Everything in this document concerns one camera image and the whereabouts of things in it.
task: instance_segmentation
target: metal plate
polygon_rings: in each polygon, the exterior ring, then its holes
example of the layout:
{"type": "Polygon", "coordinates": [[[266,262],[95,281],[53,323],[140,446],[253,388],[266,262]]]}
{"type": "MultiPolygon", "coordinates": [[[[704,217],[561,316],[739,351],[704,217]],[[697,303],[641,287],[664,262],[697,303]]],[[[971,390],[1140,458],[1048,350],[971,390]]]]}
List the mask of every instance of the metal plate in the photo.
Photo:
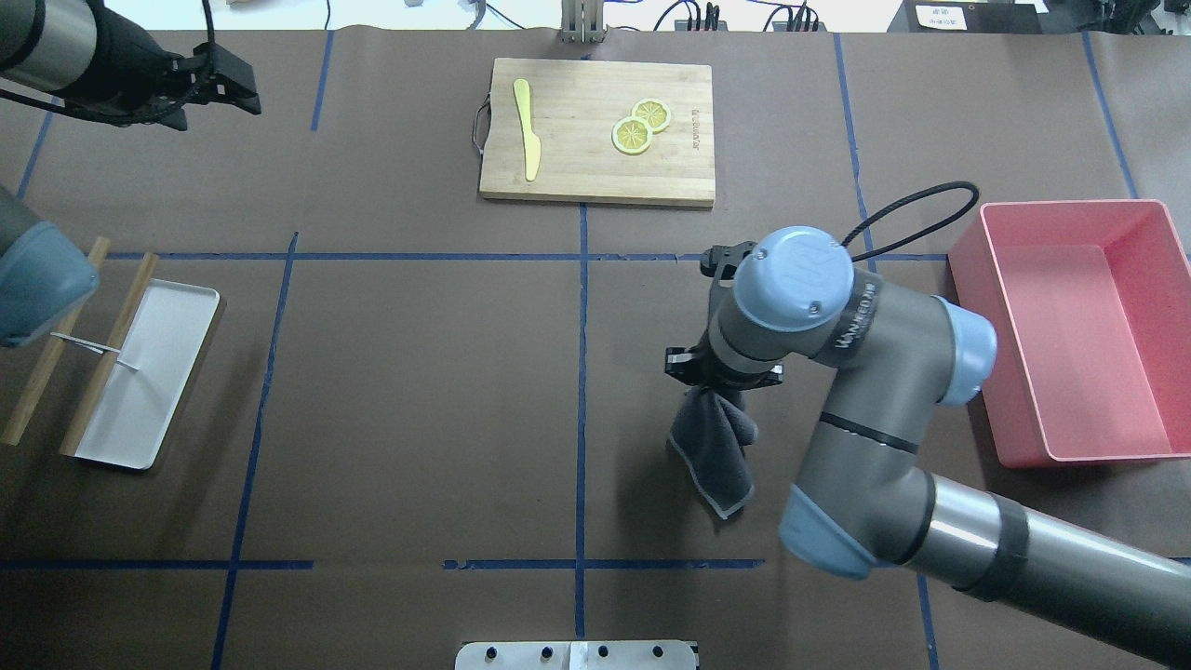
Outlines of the metal plate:
{"type": "Polygon", "coordinates": [[[455,670],[698,670],[698,649],[679,640],[470,643],[455,670]]]}

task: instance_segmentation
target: blue tape line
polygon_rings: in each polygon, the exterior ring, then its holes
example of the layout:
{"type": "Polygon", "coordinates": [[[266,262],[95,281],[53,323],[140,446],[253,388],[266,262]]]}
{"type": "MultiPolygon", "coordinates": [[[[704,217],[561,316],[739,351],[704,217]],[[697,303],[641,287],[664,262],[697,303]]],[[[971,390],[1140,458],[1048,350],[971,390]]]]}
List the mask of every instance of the blue tape line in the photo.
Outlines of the blue tape line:
{"type": "Polygon", "coordinates": [[[1104,125],[1109,129],[1109,139],[1112,140],[1112,150],[1117,155],[1117,164],[1121,165],[1121,174],[1124,176],[1124,184],[1129,188],[1129,196],[1137,196],[1137,186],[1133,182],[1133,171],[1129,169],[1129,161],[1124,158],[1124,150],[1121,149],[1121,138],[1116,133],[1116,124],[1112,123],[1112,112],[1109,102],[1104,98],[1104,88],[1100,86],[1100,73],[1096,67],[1096,54],[1092,52],[1092,38],[1087,32],[1081,33],[1084,39],[1084,55],[1087,56],[1087,69],[1092,73],[1092,87],[1096,88],[1096,99],[1100,101],[1100,112],[1104,114],[1104,125]]]}
{"type": "MultiPolygon", "coordinates": [[[[575,570],[569,558],[444,561],[443,570],[575,570]]],[[[765,565],[761,558],[712,559],[584,559],[584,570],[753,570],[765,565]]]]}
{"type": "MultiPolygon", "coordinates": [[[[50,100],[52,104],[57,104],[57,98],[50,100]]],[[[18,200],[24,200],[25,192],[29,190],[29,181],[33,177],[33,168],[37,167],[37,157],[42,154],[42,144],[45,143],[45,134],[50,131],[50,121],[52,119],[54,112],[45,112],[45,118],[42,119],[42,129],[37,131],[37,139],[33,142],[33,150],[29,152],[29,162],[25,163],[25,174],[20,176],[20,186],[17,187],[18,200]]]]}
{"type": "Polygon", "coordinates": [[[575,562],[569,558],[543,559],[487,559],[487,561],[444,561],[443,570],[574,570],[575,562]]]}
{"type": "Polygon", "coordinates": [[[947,253],[881,253],[874,261],[946,261],[947,253]]]}
{"type": "Polygon", "coordinates": [[[0,570],[227,570],[226,561],[4,561],[0,570]]]}
{"type": "MultiPolygon", "coordinates": [[[[848,94],[848,73],[843,64],[843,40],[840,33],[831,33],[835,39],[835,69],[840,75],[840,99],[843,102],[843,125],[848,131],[848,152],[852,156],[852,181],[856,187],[856,209],[860,212],[860,220],[868,218],[868,206],[865,205],[865,193],[860,188],[860,149],[856,146],[856,126],[852,118],[852,96],[848,94]]],[[[865,250],[872,251],[873,233],[865,228],[865,250]]],[[[868,271],[877,271],[877,261],[868,258],[868,271]]]]}
{"type": "Polygon", "coordinates": [[[252,449],[248,453],[248,470],[244,474],[244,490],[239,497],[239,515],[236,519],[236,536],[231,545],[231,561],[227,569],[227,582],[224,584],[224,600],[219,609],[219,628],[216,632],[216,645],[211,658],[211,670],[218,670],[223,664],[223,647],[227,638],[227,622],[231,619],[231,603],[236,595],[236,572],[239,568],[239,555],[244,546],[244,528],[248,525],[248,509],[252,500],[252,481],[256,477],[256,463],[261,453],[261,437],[264,427],[264,409],[269,402],[269,390],[273,388],[273,370],[278,357],[278,339],[281,334],[281,318],[286,312],[289,298],[289,277],[294,268],[294,251],[298,248],[298,233],[289,239],[286,251],[286,268],[281,275],[281,292],[278,295],[278,311],[273,317],[273,337],[269,340],[269,357],[264,364],[264,382],[261,384],[261,402],[256,408],[256,427],[252,430],[252,449]]]}
{"type": "Polygon", "coordinates": [[[579,412],[575,455],[575,639],[587,637],[584,569],[587,550],[587,203],[579,203],[579,412]]]}
{"type": "Polygon", "coordinates": [[[313,561],[241,561],[237,570],[313,570],[313,561]]]}
{"type": "MultiPolygon", "coordinates": [[[[30,559],[0,561],[0,571],[11,570],[227,570],[227,561],[111,561],[30,559]]],[[[313,570],[313,561],[251,561],[239,570],[313,570]]]]}
{"type": "Polygon", "coordinates": [[[760,558],[722,558],[705,561],[588,561],[588,570],[753,570],[765,565],[760,558]]]}
{"type": "Polygon", "coordinates": [[[219,670],[223,665],[223,647],[227,639],[227,621],[231,619],[231,601],[236,595],[236,570],[227,571],[227,581],[224,583],[224,600],[219,606],[219,630],[216,632],[216,649],[211,653],[211,670],[219,670]]]}
{"type": "Polygon", "coordinates": [[[578,261],[579,253],[468,253],[468,252],[333,252],[298,253],[300,261],[578,261]]]}
{"type": "MultiPolygon", "coordinates": [[[[283,261],[287,253],[220,252],[220,251],[154,251],[163,261],[283,261]]],[[[107,253],[112,261],[139,261],[145,251],[116,251],[107,253]]]]}
{"type": "Polygon", "coordinates": [[[930,594],[927,593],[927,578],[918,575],[918,603],[922,607],[922,630],[927,635],[927,659],[930,670],[939,670],[939,646],[935,644],[935,619],[930,614],[930,594]]]}
{"type": "Polygon", "coordinates": [[[588,259],[607,261],[631,261],[631,262],[688,262],[698,261],[703,253],[590,253],[588,259]]]}
{"type": "Polygon", "coordinates": [[[318,132],[318,119],[323,115],[323,95],[326,94],[326,74],[331,69],[331,46],[335,44],[335,31],[326,32],[326,46],[323,48],[323,71],[318,75],[318,94],[314,96],[314,113],[310,119],[310,131],[318,132]]]}
{"type": "MultiPolygon", "coordinates": [[[[283,261],[288,253],[270,251],[154,251],[161,259],[170,261],[283,261]]],[[[139,261],[144,251],[116,251],[110,259],[139,261]]],[[[482,253],[434,251],[300,251],[297,261],[550,261],[579,262],[581,253],[482,253]]],[[[588,253],[597,262],[690,262],[700,253],[588,253]]]]}

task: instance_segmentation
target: gray towel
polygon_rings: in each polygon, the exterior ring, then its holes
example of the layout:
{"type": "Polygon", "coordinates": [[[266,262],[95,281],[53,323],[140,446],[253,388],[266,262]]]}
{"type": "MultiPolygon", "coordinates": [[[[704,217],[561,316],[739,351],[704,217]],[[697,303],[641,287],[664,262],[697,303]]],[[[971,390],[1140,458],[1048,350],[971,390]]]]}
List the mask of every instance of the gray towel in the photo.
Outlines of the gray towel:
{"type": "Polygon", "coordinates": [[[755,490],[742,447],[756,442],[756,424],[743,408],[740,392],[693,387],[667,440],[686,462],[694,488],[725,521],[755,490]]]}

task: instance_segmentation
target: lemon slice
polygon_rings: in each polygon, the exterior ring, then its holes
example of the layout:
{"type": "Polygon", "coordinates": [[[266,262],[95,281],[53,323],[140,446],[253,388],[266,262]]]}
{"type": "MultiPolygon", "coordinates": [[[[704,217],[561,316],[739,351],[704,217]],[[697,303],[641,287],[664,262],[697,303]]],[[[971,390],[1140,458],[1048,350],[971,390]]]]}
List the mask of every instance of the lemon slice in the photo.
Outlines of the lemon slice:
{"type": "Polygon", "coordinates": [[[669,105],[656,98],[637,100],[637,104],[632,106],[632,115],[646,121],[649,130],[654,132],[661,132],[669,127],[672,117],[669,105]]]}
{"type": "Polygon", "coordinates": [[[623,154],[635,156],[649,148],[654,131],[637,117],[624,117],[612,126],[612,144],[623,154]]]}

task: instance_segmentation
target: wooden cutting board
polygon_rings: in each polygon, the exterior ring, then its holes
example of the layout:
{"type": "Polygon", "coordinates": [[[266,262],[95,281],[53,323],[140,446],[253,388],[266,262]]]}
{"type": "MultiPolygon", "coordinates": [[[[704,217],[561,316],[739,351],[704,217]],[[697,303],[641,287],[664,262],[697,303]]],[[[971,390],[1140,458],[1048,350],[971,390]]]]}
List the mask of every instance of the wooden cutting board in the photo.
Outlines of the wooden cutting board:
{"type": "Polygon", "coordinates": [[[484,145],[485,198],[710,207],[716,200],[711,68],[663,63],[497,58],[492,124],[484,145]],[[541,167],[525,180],[513,80],[529,81],[541,167]],[[644,152],[612,144],[612,126],[643,98],[672,121],[644,152]]]}

